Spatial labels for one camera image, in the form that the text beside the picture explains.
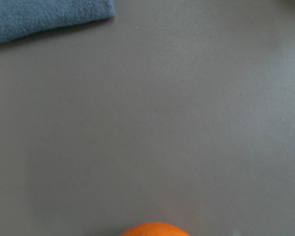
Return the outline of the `orange fruit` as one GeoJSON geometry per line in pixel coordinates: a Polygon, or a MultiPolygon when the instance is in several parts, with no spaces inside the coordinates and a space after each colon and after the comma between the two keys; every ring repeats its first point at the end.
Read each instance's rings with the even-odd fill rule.
{"type": "Polygon", "coordinates": [[[162,222],[149,222],[133,226],[120,236],[189,236],[182,229],[162,222]]]}

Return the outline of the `grey folded cloth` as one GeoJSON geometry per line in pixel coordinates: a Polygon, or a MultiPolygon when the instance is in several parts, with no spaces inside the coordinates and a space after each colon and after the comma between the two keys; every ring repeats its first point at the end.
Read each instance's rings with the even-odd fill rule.
{"type": "Polygon", "coordinates": [[[114,16],[112,0],[0,0],[0,44],[114,16]]]}

